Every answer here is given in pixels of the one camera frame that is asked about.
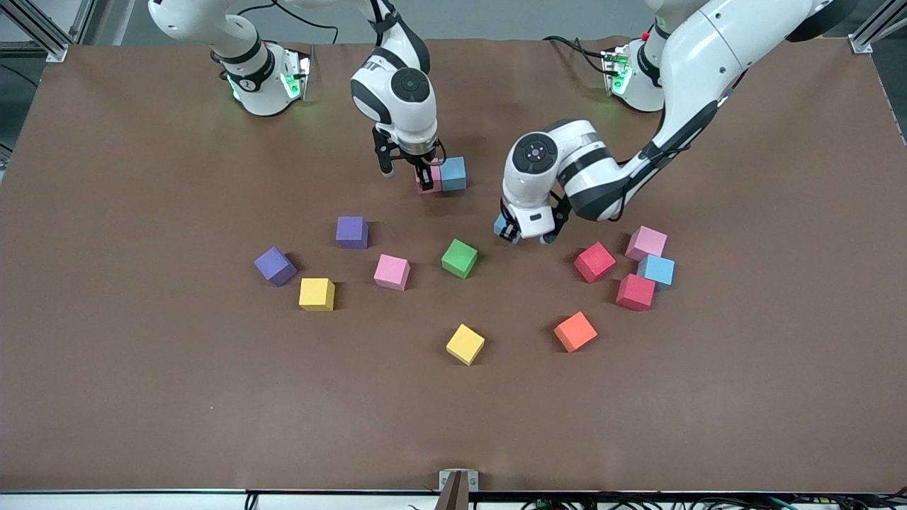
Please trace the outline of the green foam cube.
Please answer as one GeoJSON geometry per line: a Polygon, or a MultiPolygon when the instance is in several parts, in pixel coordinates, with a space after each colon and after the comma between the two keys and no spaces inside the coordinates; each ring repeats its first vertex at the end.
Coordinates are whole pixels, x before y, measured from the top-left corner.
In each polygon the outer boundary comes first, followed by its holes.
{"type": "Polygon", "coordinates": [[[465,280],[478,261],[478,251],[460,239],[453,239],[448,249],[441,256],[441,267],[465,280]]]}

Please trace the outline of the pink foam cube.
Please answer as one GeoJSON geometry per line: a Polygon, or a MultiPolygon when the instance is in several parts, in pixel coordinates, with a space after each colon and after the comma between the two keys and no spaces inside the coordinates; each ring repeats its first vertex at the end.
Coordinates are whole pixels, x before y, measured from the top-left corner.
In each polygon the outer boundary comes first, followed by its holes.
{"type": "Polygon", "coordinates": [[[417,184],[417,192],[421,195],[428,193],[440,193],[443,190],[443,180],[441,180],[441,166],[439,165],[439,159],[435,158],[431,161],[429,165],[429,172],[432,179],[432,186],[430,188],[423,188],[422,182],[420,181],[420,174],[417,171],[415,174],[415,183],[417,184]]]}
{"type": "Polygon", "coordinates": [[[648,256],[661,257],[666,247],[668,236],[658,230],[648,228],[645,225],[639,226],[633,232],[628,246],[626,246],[625,256],[635,261],[644,261],[648,256]]]}
{"type": "Polygon", "coordinates": [[[408,259],[382,253],[377,261],[373,280],[378,286],[404,291],[410,274],[408,259]]]}

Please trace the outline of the large table mat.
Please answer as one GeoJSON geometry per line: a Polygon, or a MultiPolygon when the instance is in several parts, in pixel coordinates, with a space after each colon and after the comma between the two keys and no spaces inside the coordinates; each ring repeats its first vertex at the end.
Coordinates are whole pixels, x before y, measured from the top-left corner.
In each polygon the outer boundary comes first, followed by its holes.
{"type": "Polygon", "coordinates": [[[349,95],[365,45],[315,51],[313,101],[234,103],[205,49],[76,47],[0,187],[0,490],[893,492],[907,485],[907,147],[874,62],[785,43],[626,207],[557,242],[492,231],[512,143],[592,120],[618,158],[656,115],[547,42],[434,40],[464,193],[383,178],[349,95]],[[368,249],[336,243],[363,216],[368,249]],[[615,303],[639,226],[671,287],[615,303]],[[478,251],[465,280],[453,239],[478,251]],[[601,242],[616,265],[573,262],[601,242]],[[270,284],[278,247],[298,274],[270,284]],[[404,291],[373,280],[408,259],[404,291]],[[336,285],[298,306],[301,278],[336,285]],[[553,330],[582,311],[597,338],[553,330]],[[469,367],[445,346],[485,338],[469,367]]]}

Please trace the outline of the orange foam cube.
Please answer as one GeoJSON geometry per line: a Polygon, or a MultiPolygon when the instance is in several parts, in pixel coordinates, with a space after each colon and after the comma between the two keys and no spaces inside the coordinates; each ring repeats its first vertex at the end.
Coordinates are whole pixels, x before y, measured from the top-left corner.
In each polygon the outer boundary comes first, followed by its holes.
{"type": "Polygon", "coordinates": [[[578,311],[558,323],[553,332],[565,351],[569,353],[577,351],[598,336],[598,331],[594,329],[582,311],[578,311]]]}

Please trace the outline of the aluminium frame profile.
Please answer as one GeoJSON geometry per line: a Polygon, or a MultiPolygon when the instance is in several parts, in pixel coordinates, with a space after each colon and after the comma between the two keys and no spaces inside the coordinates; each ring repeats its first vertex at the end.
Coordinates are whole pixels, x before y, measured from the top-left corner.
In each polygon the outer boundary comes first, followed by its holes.
{"type": "Polygon", "coordinates": [[[855,54],[871,54],[872,43],[903,27],[907,27],[907,0],[884,0],[855,33],[849,33],[847,39],[855,54]]]}
{"type": "Polygon", "coordinates": [[[45,52],[48,62],[65,61],[72,39],[32,0],[0,0],[0,13],[45,52]]]}
{"type": "Polygon", "coordinates": [[[79,0],[78,9],[75,11],[74,20],[69,29],[72,41],[86,43],[91,31],[91,23],[99,0],[79,0]]]}

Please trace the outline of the yellow foam cube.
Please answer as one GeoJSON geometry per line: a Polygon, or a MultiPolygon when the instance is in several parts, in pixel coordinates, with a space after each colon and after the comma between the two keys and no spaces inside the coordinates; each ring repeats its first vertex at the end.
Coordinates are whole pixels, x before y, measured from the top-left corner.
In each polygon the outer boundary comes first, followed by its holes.
{"type": "Polygon", "coordinates": [[[445,349],[457,361],[468,367],[473,364],[485,345],[485,338],[466,324],[460,324],[449,339],[445,349]]]}
{"type": "Polygon", "coordinates": [[[333,311],[336,285],[329,278],[301,278],[298,306],[305,311],[333,311]]]}

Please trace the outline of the red foam cube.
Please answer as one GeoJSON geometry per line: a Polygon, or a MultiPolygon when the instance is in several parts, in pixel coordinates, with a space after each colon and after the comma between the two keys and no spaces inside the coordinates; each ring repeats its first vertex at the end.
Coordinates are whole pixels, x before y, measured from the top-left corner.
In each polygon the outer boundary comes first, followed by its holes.
{"type": "Polygon", "coordinates": [[[601,243],[595,242],[574,259],[574,268],[587,283],[601,280],[616,265],[616,259],[601,243]]]}
{"type": "Polygon", "coordinates": [[[646,311],[652,307],[654,296],[655,281],[628,274],[621,280],[615,303],[628,310],[646,311]]]}

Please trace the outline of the purple foam cube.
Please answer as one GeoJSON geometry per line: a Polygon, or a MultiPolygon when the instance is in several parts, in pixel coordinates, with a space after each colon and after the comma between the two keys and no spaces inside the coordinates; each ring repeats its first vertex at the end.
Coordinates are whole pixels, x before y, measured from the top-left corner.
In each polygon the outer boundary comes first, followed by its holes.
{"type": "Polygon", "coordinates": [[[343,249],[368,249],[368,223],[363,216],[337,218],[336,243],[343,249]]]}
{"type": "Polygon", "coordinates": [[[298,274],[294,263],[277,246],[272,246],[255,259],[254,265],[270,284],[281,287],[298,274]]]}

